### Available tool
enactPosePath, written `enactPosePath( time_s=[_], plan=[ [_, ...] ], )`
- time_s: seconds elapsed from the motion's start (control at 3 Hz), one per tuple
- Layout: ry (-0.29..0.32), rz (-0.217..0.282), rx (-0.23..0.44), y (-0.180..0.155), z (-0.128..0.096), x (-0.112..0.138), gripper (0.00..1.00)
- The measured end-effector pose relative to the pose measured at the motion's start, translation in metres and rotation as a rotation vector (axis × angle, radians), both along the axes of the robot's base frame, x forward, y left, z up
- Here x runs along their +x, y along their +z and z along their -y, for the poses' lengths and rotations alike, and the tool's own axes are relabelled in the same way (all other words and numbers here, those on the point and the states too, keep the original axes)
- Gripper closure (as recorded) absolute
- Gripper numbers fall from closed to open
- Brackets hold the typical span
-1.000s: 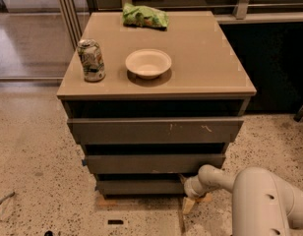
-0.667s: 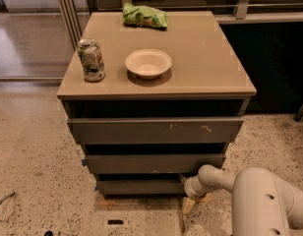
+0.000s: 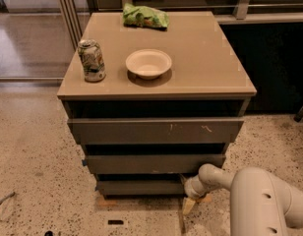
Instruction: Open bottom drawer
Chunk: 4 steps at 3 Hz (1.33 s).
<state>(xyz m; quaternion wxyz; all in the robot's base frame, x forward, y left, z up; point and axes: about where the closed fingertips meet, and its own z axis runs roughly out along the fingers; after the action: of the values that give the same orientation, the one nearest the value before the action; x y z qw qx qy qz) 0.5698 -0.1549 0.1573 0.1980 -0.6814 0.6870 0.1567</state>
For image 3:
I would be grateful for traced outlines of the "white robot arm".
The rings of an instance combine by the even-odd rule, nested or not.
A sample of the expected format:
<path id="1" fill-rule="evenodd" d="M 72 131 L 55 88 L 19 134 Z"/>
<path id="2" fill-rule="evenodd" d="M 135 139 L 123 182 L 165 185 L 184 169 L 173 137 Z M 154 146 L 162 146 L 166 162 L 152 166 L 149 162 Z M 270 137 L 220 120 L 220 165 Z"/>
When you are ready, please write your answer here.
<path id="1" fill-rule="evenodd" d="M 230 193 L 230 236 L 288 236 L 289 228 L 303 228 L 303 192 L 258 167 L 232 174 L 202 165 L 184 181 L 183 212 L 218 189 Z"/>

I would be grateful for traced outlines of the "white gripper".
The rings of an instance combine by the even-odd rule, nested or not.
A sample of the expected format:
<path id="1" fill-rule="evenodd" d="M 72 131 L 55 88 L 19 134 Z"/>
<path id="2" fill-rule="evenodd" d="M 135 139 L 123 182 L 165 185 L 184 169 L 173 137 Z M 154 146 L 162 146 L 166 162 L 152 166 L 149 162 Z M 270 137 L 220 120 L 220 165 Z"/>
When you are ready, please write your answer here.
<path id="1" fill-rule="evenodd" d="M 188 215 L 196 203 L 195 200 L 204 197 L 208 192 L 210 192 L 211 186 L 202 183 L 199 176 L 187 178 L 183 174 L 179 174 L 179 177 L 184 185 L 184 190 L 188 197 L 183 199 L 182 214 Z"/>

